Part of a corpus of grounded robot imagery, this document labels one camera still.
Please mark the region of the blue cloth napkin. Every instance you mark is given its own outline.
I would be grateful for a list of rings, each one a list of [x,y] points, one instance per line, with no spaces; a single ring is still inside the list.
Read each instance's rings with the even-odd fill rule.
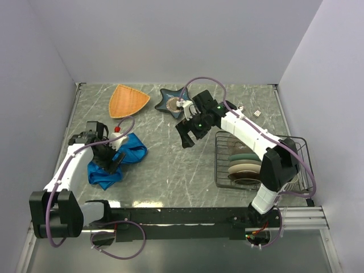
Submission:
[[[103,190],[107,190],[110,186],[123,179],[122,166],[140,163],[147,155],[147,147],[134,133],[128,134],[127,136],[127,143],[120,147],[113,158],[114,160],[122,152],[126,154],[122,163],[119,165],[118,171],[114,174],[108,174],[103,168],[90,162],[87,166],[89,184],[99,185]]]

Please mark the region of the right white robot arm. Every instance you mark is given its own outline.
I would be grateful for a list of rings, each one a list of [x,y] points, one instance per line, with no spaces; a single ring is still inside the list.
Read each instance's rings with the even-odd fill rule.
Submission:
[[[208,90],[199,93],[191,101],[177,100],[176,106],[185,116],[176,125],[183,148],[191,148],[195,144],[189,133],[196,139],[202,139],[216,126],[238,138],[262,162],[259,173],[261,185],[248,206],[247,216],[252,225],[264,225],[278,195],[300,171],[295,142],[270,134],[231,103],[218,103]]]

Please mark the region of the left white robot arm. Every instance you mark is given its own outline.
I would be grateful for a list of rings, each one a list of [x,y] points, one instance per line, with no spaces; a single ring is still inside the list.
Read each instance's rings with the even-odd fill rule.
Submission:
[[[92,223],[101,229],[113,221],[106,200],[92,200],[81,205],[74,191],[83,171],[94,163],[108,174],[115,174],[125,157],[118,154],[121,145],[128,141],[127,133],[118,130],[108,134],[107,126],[90,121],[86,129],[73,135],[68,142],[67,154],[52,180],[41,191],[29,198],[31,222],[36,238],[78,237],[82,229]]]

